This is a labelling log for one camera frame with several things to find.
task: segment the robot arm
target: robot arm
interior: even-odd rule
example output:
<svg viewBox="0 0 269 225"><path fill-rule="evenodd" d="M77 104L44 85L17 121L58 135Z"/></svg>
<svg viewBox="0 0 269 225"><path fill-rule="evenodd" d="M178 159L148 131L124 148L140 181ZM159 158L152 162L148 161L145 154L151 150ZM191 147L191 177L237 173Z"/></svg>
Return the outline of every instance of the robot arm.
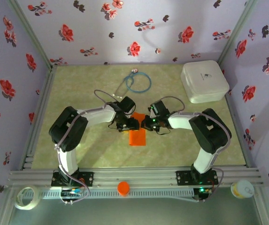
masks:
<svg viewBox="0 0 269 225"><path fill-rule="evenodd" d="M160 128L193 130L201 149L191 166L191 177L196 183L206 181L217 155L231 139L230 130L219 116L212 109L202 113L170 113L162 101L153 103L148 110L150 116L145 116L142 128L156 132Z"/></svg>
<svg viewBox="0 0 269 225"><path fill-rule="evenodd" d="M66 185L72 186L75 183L66 176L63 169L68 175L76 179L78 177L79 168L76 161L76 147L80 143L84 131L90 126L103 122L116 122L119 132L138 130L139 122L134 118L130 118L134 107L135 103L129 97L125 97L121 102L108 102L105 107L101 108L76 110L69 106L63 110L50 128L49 135L55 145L61 142L59 157L63 168L59 167L59 172ZM68 135L62 141L72 121L78 115L81 116L75 120Z"/></svg>

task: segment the beige mat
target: beige mat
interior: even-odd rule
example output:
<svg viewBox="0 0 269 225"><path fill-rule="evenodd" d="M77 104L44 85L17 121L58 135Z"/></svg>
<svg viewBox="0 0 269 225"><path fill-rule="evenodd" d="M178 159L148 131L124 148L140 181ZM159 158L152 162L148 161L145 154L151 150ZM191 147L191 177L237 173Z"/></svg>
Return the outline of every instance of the beige mat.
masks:
<svg viewBox="0 0 269 225"><path fill-rule="evenodd" d="M99 65L57 68L32 168L57 168L56 152L48 131L65 107L89 109L101 106L102 102L94 96L93 91L101 89L112 94L133 68L147 73L152 79L152 87L148 92L127 93L137 104L138 113L147 114L147 108L152 102L167 95L182 99L186 104L185 112L201 112L211 107L229 127L233 136L230 147L218 157L216 165L245 164L226 101L190 103L180 80L182 65ZM136 76L133 88L142 90L146 87L148 80ZM181 104L174 99L165 99L164 103L170 111L181 108ZM79 167L191 165L200 150L195 135L190 130L175 129L162 136L147 132L146 146L131 147L128 133L119 133L107 125L98 124L85 131L77 147Z"/></svg>

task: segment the tape roll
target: tape roll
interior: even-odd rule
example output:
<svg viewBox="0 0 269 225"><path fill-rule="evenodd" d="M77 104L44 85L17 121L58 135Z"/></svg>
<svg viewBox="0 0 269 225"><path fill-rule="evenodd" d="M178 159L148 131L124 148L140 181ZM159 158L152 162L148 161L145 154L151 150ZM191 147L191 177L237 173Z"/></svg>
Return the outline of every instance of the tape roll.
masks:
<svg viewBox="0 0 269 225"><path fill-rule="evenodd" d="M23 197L24 197L24 195L26 194L26 192L28 190L32 190L33 191L33 199L32 199L32 201L29 204L24 205L24 203L23 203ZM38 203L40 202L40 200L41 200L41 195L40 195L39 189L37 187L35 187L35 186L29 185L27 187L22 188L19 191L19 193L17 194L17 196L15 198L15 204L14 204L14 206L16 208L18 208L19 210L31 210L35 206L38 205Z"/></svg>

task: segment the floral wallpaper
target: floral wallpaper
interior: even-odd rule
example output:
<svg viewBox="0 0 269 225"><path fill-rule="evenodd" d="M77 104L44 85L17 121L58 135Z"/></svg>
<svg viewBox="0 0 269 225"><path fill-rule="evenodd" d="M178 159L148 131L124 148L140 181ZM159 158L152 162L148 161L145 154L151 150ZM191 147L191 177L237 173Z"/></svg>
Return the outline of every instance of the floral wallpaper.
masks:
<svg viewBox="0 0 269 225"><path fill-rule="evenodd" d="M239 133L269 199L269 0L255 5L221 68L231 88L227 99Z"/></svg>
<svg viewBox="0 0 269 225"><path fill-rule="evenodd" d="M218 60L246 4L246 0L17 2L54 65Z"/></svg>
<svg viewBox="0 0 269 225"><path fill-rule="evenodd" d="M19 169L46 73L15 13L0 0L0 200L9 171Z"/></svg>

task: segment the orange block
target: orange block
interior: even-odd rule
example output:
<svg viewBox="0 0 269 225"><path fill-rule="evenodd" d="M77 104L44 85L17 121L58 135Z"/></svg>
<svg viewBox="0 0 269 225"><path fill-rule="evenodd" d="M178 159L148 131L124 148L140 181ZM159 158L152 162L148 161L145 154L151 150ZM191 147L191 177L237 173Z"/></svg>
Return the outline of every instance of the orange block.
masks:
<svg viewBox="0 0 269 225"><path fill-rule="evenodd" d="M146 130L140 128L140 124L145 118L145 115L134 112L131 117L138 120L139 130L129 131L129 145L130 146L145 146L146 145Z"/></svg>

